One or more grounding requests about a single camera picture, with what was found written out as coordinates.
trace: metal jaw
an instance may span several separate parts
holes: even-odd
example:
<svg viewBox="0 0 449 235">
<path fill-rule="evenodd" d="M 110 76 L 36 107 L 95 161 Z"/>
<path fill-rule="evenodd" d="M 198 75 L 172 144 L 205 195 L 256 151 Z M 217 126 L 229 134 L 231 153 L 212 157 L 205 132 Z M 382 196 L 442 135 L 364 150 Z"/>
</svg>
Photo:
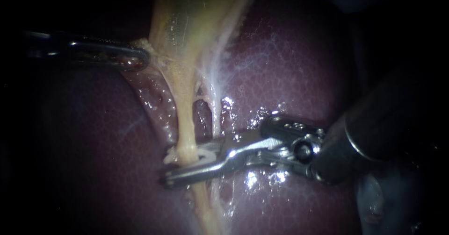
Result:
<svg viewBox="0 0 449 235">
<path fill-rule="evenodd" d="M 199 144 L 198 148 L 212 148 L 217 160 L 169 171 L 161 181 L 165 187 L 174 188 L 258 166 L 312 178 L 310 164 L 323 138 L 322 129 L 286 117 L 270 117 L 257 130 Z"/>
<path fill-rule="evenodd" d="M 22 32 L 26 57 L 62 62 L 79 68 L 111 67 L 141 71 L 150 63 L 149 54 L 126 43 L 64 32 Z"/>
</svg>

